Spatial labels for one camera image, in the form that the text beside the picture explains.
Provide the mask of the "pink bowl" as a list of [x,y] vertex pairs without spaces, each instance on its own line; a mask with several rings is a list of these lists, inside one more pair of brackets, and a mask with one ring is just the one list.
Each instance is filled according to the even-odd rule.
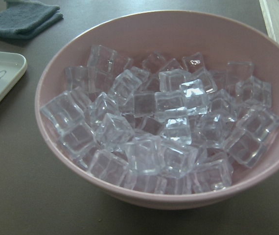
[[162,195],[128,190],[88,175],[75,166],[56,140],[51,122],[40,108],[66,88],[64,68],[87,61],[92,45],[104,45],[134,59],[159,51],[182,58],[204,55],[206,67],[221,70],[228,61],[254,63],[254,74],[272,84],[273,111],[279,115],[279,44],[241,22],[202,12],[150,11],[99,24],[66,44],[48,63],[37,86],[35,114],[40,132],[55,156],[73,172],[121,201],[159,210],[183,210],[214,204],[241,193],[279,170],[279,133],[266,154],[251,169],[235,166],[227,189],[190,195]]

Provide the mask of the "white rectangular tray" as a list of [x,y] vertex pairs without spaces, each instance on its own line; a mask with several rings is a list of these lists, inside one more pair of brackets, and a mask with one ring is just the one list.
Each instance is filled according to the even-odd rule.
[[26,58],[18,53],[0,51],[0,102],[27,69]]

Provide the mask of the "grey folded cloth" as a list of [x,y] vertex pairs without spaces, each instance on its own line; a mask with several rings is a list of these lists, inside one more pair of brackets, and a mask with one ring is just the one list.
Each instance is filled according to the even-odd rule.
[[0,12],[0,38],[29,40],[63,19],[60,6],[38,0],[7,0]]

